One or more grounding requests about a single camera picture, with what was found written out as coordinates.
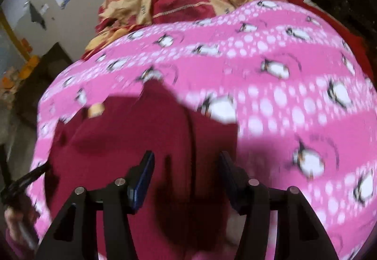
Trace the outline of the left hand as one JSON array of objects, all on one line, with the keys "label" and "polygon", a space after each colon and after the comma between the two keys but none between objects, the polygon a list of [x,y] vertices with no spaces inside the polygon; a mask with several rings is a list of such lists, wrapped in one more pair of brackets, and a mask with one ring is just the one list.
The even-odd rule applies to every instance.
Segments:
[{"label": "left hand", "polygon": [[6,206],[4,217],[8,228],[10,238],[18,245],[22,247],[28,247],[29,244],[22,234],[20,224],[23,222],[24,215],[27,217],[29,224],[34,226],[40,214],[32,204],[30,198],[25,195],[22,198],[22,205],[24,211],[20,211],[11,206]]}]

